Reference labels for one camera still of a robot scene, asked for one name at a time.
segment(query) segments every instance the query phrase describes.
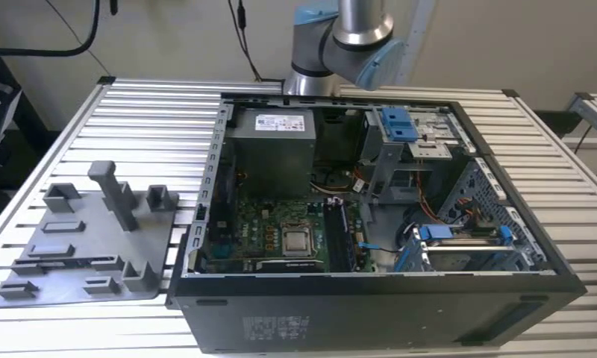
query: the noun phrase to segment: blue plastic clip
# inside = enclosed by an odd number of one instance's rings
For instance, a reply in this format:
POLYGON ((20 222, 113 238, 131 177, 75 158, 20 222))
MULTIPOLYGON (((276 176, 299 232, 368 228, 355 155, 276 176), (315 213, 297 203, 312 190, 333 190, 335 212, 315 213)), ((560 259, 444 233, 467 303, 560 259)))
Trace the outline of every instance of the blue plastic clip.
POLYGON ((369 248, 371 250, 380 250, 380 246, 378 244, 369 244, 367 242, 359 242, 360 248, 369 248))
POLYGON ((514 242, 514 232, 507 225, 500 226, 502 244, 504 246, 511 245, 514 242))
POLYGON ((416 142, 419 140, 419 131, 411 120, 410 112, 404 108, 384 107, 382 121, 391 141, 416 142))

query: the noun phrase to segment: white label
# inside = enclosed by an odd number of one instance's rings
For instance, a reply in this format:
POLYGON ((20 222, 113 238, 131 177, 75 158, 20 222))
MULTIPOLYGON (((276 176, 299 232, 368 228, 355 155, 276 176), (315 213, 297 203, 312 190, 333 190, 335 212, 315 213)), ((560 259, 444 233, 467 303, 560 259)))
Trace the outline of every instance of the white label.
POLYGON ((277 114, 260 114, 255 125, 256 131, 305 132, 303 116, 281 116, 277 114))
POLYGON ((365 182, 363 181, 363 179, 356 179, 355 186, 352 187, 353 191, 360 192, 360 190, 363 190, 364 185, 365 182))

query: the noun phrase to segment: cable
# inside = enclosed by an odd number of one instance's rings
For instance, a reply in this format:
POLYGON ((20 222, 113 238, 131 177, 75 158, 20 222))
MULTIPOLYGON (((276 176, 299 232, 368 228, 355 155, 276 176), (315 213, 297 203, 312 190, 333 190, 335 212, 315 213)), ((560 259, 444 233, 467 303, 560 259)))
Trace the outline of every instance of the cable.
POLYGON ((423 212, 430 216, 430 219, 432 219, 435 222, 444 224, 446 222, 440 220, 440 218, 436 216, 435 211, 431 209, 430 204, 427 203, 426 195, 423 194, 423 184, 420 181, 420 171, 416 172, 416 182, 419 185, 419 201, 420 201, 420 208, 423 209, 423 212))
MULTIPOLYGON (((237 17, 235 16, 235 8, 233 8, 233 5, 232 5, 232 0, 228 0, 228 6, 229 6, 229 14, 232 15, 232 23, 233 23, 233 26, 235 26, 235 32, 237 33, 239 45, 241 46, 241 51, 243 51, 243 53, 245 55, 245 59, 248 60, 249 68, 252 69, 252 73, 255 75, 255 80, 257 82, 261 82, 261 75, 259 74, 257 67, 255 66, 255 64, 252 62, 252 57, 249 56, 249 51, 248 51, 248 49, 245 47, 247 44, 244 43, 244 40, 241 39, 241 33, 239 32, 239 27, 240 26, 237 25, 237 17)), ((243 10, 243 19, 245 19, 245 8, 243 10)), ((245 34, 245 22, 241 24, 241 26, 243 26, 243 31, 241 32, 245 34)))
POLYGON ((316 190, 319 190, 324 194, 329 194, 329 195, 339 195, 339 194, 345 194, 345 193, 349 192, 349 191, 339 191, 339 190, 329 190, 329 189, 321 188, 312 181, 309 182, 309 185, 312 185, 312 188, 315 188, 316 190))
POLYGON ((594 128, 592 125, 588 125, 587 131, 584 132, 584 134, 582 135, 580 141, 578 142, 578 146, 576 146, 576 150, 574 151, 575 154, 578 154, 578 151, 580 150, 580 146, 582 146, 582 142, 584 141, 584 139, 587 138, 588 132, 591 132, 591 129, 594 128))
POLYGON ((382 248, 380 246, 378 246, 378 244, 371 244, 368 242, 359 242, 359 247, 360 248, 365 248, 368 250, 382 250, 382 251, 390 252, 392 254, 398 254, 400 252, 400 250, 388 250, 388 249, 382 248))
POLYGON ((466 217, 470 217, 470 214, 460 215, 456 219, 454 219, 454 221, 451 223, 455 224, 458 220, 460 220, 462 218, 466 218, 466 217))
POLYGON ((396 242, 396 247, 402 248, 406 245, 402 242, 402 238, 406 237, 407 232, 412 229, 412 227, 416 225, 415 222, 407 224, 406 222, 402 223, 402 225, 399 226, 399 229, 396 229, 396 238, 395 238, 395 242, 396 242))
MULTIPOLYGON (((56 8, 56 6, 53 5, 53 3, 51 2, 51 0, 45 0, 47 4, 49 4, 51 8, 53 9, 53 11, 56 12, 57 16, 60 17, 61 21, 64 22, 64 24, 67 25, 67 27, 71 30, 71 33, 73 34, 77 43, 80 43, 80 45, 84 45, 84 43, 80 40, 80 37, 76 34, 76 31, 73 30, 73 27, 71 26, 69 22, 67 21, 67 19, 64 18, 64 16, 61 15, 61 12, 59 11, 59 9, 56 8)), ((97 58, 97 56, 92 53, 91 49, 87 50, 87 52, 91 54, 93 60, 100 64, 101 69, 104 70, 104 72, 107 72, 107 75, 111 75, 111 72, 107 69, 107 66, 104 66, 104 64, 101 63, 100 59, 97 58)))
POLYGON ((0 48, 1 56, 39 56, 39 57, 71 57, 76 56, 91 48, 96 39, 97 26, 100 24, 100 0, 93 0, 92 10, 92 27, 88 39, 84 43, 72 50, 33 50, 29 48, 0 48))

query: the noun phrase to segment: blue latch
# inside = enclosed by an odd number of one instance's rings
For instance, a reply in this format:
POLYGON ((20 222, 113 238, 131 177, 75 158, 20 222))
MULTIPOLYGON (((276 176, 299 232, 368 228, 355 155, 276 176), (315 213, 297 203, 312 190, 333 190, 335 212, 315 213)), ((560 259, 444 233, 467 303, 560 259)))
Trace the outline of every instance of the blue latch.
POLYGON ((378 244, 369 244, 367 242, 359 242, 359 247, 360 248, 369 248, 372 250, 380 250, 380 246, 378 246, 378 244))
POLYGON ((511 245, 511 243, 514 242, 514 232, 506 225, 500 226, 500 237, 502 237, 502 244, 511 245))
POLYGON ((416 142, 419 131, 411 121, 410 112, 402 107, 383 107, 382 122, 387 136, 394 142, 416 142))
POLYGON ((444 240, 452 239, 454 233, 451 232, 450 225, 424 225, 420 228, 420 239, 424 240, 444 240))

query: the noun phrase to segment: metal chassis frame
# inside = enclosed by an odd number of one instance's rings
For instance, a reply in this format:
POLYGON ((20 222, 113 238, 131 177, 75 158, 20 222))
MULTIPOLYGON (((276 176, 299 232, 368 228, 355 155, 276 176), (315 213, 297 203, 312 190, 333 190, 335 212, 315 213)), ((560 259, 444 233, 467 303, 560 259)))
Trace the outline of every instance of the metal chassis frame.
MULTIPOLYGON (((277 95, 229 95, 229 98, 257 98, 259 101, 271 102, 280 101, 291 96, 277 95)), ((315 101, 317 106, 319 100, 332 101, 331 98, 305 98, 303 101, 315 101)), ((191 242, 200 243, 199 235, 205 233, 200 229, 201 225, 193 224, 192 230, 195 235, 188 237, 187 244, 181 245, 175 261, 175 274, 171 281, 171 287, 168 289, 168 302, 173 308, 183 310, 184 316, 191 321, 199 319, 199 309, 193 310, 200 301, 209 300, 212 302, 221 302, 223 305, 232 301, 240 302, 248 300, 252 297, 279 297, 279 303, 283 306, 283 297, 288 296, 312 296, 312 297, 328 297, 332 295, 353 295, 367 297, 372 299, 376 295, 423 295, 428 297, 428 300, 434 300, 436 295, 446 294, 472 294, 480 292, 480 295, 496 295, 500 292, 508 292, 518 295, 519 301, 531 301, 532 298, 540 297, 540 301, 544 302, 535 311, 526 313, 522 319, 514 322, 514 324, 506 328, 504 332, 499 332, 494 336, 487 336, 486 333, 472 332, 466 334, 460 338, 460 342, 455 342, 454 346, 470 346, 470 345, 502 345, 510 341, 522 331, 534 326, 542 319, 548 317, 555 311, 558 311, 568 302, 580 297, 587 291, 580 279, 575 275, 571 266, 567 263, 560 251, 558 250, 555 243, 552 242, 550 235, 540 225, 528 205, 515 188, 511 177, 503 169, 500 163, 494 156, 494 150, 491 149, 487 141, 480 135, 470 116, 462 108, 458 102, 447 101, 408 101, 408 100, 382 100, 373 98, 367 100, 365 98, 337 98, 335 101, 341 103, 363 103, 371 102, 375 105, 404 105, 404 104, 440 104, 448 105, 456 115, 456 119, 460 122, 462 127, 466 129, 471 142, 475 144, 478 154, 486 161, 490 170, 492 171, 500 185, 507 191, 507 200, 516 207, 526 224, 534 232, 543 250, 547 254, 548 261, 558 272, 558 275, 474 275, 464 276, 458 273, 442 273, 439 275, 411 275, 411 273, 400 274, 327 274, 327 275, 287 275, 287 274, 257 274, 257 275, 220 275, 220 274, 195 274, 187 271, 184 268, 191 267, 191 263, 187 259, 195 255, 195 251, 189 251, 191 248, 197 248, 199 245, 191 247, 191 242)), ((224 119, 227 111, 219 113, 219 121, 224 119)), ((215 185, 215 177, 204 179, 205 182, 215 185)), ((487 330, 494 330, 498 323, 494 323, 487 330)), ((220 353, 220 350, 215 351, 213 348, 204 348, 207 353, 220 353)))

